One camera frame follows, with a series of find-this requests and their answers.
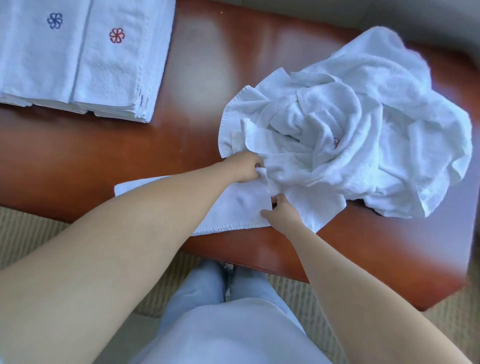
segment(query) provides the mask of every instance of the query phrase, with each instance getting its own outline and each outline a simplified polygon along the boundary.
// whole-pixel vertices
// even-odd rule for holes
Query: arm
[[[308,229],[284,195],[274,202],[262,215],[295,247],[350,363],[471,364],[407,301]]]
[[[242,152],[113,198],[0,272],[0,355],[91,363],[224,189],[258,178]]]

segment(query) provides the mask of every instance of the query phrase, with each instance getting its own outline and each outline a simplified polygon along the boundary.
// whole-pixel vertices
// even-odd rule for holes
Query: wooden table
[[[222,110],[245,85],[327,58],[357,31],[223,3],[178,0],[170,51],[150,124],[41,107],[0,107],[0,205],[73,222],[113,197],[113,186],[220,160]],[[465,179],[426,219],[376,215],[349,203],[319,235],[420,309],[465,283],[479,176],[480,74],[461,54],[418,47],[436,90],[470,112],[475,156]],[[306,281],[272,228],[190,238],[183,249]]]

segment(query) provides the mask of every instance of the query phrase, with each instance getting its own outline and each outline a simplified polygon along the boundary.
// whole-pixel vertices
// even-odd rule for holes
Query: jeans
[[[220,304],[225,302],[225,293],[230,287],[231,300],[241,298],[262,298],[273,303],[282,310],[297,327],[303,330],[302,325],[295,317],[287,304],[275,292],[264,273],[258,270],[237,267],[231,277],[219,262],[203,259],[182,283],[180,288],[170,298],[158,326],[156,338],[130,364],[137,364],[158,343],[162,334],[168,330],[178,318],[199,306],[206,304]]]

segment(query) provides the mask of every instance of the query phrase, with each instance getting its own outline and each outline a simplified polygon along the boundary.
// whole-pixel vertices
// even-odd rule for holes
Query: white shirt
[[[278,307],[258,298],[186,312],[145,351],[141,364],[331,364]]]

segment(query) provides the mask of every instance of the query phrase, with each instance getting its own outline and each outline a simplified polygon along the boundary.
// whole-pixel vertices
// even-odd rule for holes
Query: beige striped floor
[[[27,255],[68,224],[0,207],[0,269]],[[170,296],[198,258],[179,253],[165,275],[139,303],[135,312],[160,317]],[[278,294],[290,306],[307,335],[330,360],[346,359],[306,283],[269,275]],[[468,272],[468,286],[442,301],[425,316],[448,336],[474,364],[480,364],[480,248],[475,247]]]

